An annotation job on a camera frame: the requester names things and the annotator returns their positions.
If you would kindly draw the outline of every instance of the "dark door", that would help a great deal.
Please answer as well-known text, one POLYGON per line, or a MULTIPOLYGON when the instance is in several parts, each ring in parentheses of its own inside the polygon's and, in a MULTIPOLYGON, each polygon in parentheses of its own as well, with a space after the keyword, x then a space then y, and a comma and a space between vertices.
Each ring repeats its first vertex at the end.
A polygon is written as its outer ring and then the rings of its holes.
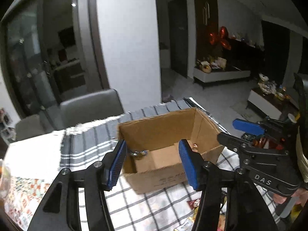
POLYGON ((267 21, 261 24, 265 48, 265 67, 262 72, 280 85, 289 58, 290 30, 267 21))
POLYGON ((187 77, 188 19, 186 0, 168 3, 171 68, 187 77))

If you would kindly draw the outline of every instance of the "bottle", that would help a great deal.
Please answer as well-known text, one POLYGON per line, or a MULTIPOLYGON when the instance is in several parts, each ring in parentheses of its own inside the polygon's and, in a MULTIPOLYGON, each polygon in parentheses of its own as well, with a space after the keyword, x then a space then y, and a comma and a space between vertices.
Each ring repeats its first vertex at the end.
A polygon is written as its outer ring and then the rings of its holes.
POLYGON ((276 91, 275 96, 281 101, 283 101, 285 98, 285 89, 286 89, 285 87, 282 87, 282 85, 280 85, 279 89, 277 89, 276 91))

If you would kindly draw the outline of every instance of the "dining chair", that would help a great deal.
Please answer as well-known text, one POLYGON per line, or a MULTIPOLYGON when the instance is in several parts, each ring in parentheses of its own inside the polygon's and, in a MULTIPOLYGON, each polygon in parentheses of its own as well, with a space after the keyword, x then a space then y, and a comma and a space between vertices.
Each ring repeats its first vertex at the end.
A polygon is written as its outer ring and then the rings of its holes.
POLYGON ((64 128, 124 113, 118 92, 114 89, 105 89, 61 102, 60 111, 64 128))
POLYGON ((39 115, 31 115, 20 120, 16 126, 16 141, 22 141, 46 134, 39 115))

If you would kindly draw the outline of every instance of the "white wall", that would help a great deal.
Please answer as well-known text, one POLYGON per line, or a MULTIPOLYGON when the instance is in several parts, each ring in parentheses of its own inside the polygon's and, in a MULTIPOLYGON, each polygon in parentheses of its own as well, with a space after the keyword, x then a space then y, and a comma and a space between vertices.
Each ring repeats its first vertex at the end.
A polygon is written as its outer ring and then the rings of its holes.
POLYGON ((10 116, 12 120, 12 123, 10 124, 11 127, 14 127, 15 124, 20 121, 20 117, 13 106, 11 98, 7 92, 7 88, 4 84, 1 68, 0 68, 0 108, 4 108, 5 111, 8 113, 8 115, 10 116))
MULTIPOLYGON (((171 0, 157 0, 158 32, 159 41, 170 47, 169 39, 169 19, 168 2, 171 0)), ((195 1, 187 0, 187 19, 188 19, 188 65, 187 75, 193 77, 193 68, 196 59, 196 17, 195 1)))
POLYGON ((73 26, 71 5, 69 9, 61 15, 52 18, 48 15, 44 16, 44 23, 43 30, 46 48, 58 47, 61 44, 58 32, 73 26))
POLYGON ((160 103, 155 0, 97 0, 97 12, 109 84, 124 110, 160 103))
POLYGON ((290 30, 290 48, 287 67, 285 69, 285 76, 283 78, 282 85, 288 88, 292 88, 294 85, 294 75, 299 70, 301 64, 301 53, 303 47, 302 35, 290 30))
POLYGON ((227 27, 229 36, 232 33, 247 34, 249 40, 261 44, 260 36, 261 17, 254 14, 245 5, 237 0, 217 0, 218 3, 218 28, 227 27))

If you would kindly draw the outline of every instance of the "wooden door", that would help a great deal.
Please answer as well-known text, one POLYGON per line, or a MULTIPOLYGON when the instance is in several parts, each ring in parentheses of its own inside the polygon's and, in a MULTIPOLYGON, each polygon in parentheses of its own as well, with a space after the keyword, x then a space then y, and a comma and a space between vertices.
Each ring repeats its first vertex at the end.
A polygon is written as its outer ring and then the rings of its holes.
POLYGON ((212 54, 213 46, 209 35, 218 32, 217 0, 195 0, 196 13, 196 59, 206 60, 212 54))
POLYGON ((168 2, 171 68, 187 77, 188 19, 187 1, 168 2))

